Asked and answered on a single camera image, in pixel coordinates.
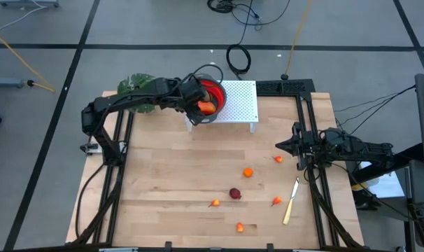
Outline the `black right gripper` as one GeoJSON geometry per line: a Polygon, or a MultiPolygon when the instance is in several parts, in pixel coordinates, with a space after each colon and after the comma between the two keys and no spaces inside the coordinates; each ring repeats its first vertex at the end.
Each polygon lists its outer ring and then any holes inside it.
{"type": "Polygon", "coordinates": [[[276,147],[282,151],[295,153],[299,171],[308,167],[308,155],[312,155],[318,147],[318,140],[313,132],[302,130],[302,126],[300,122],[295,122],[292,126],[293,137],[276,144],[276,147]]]}

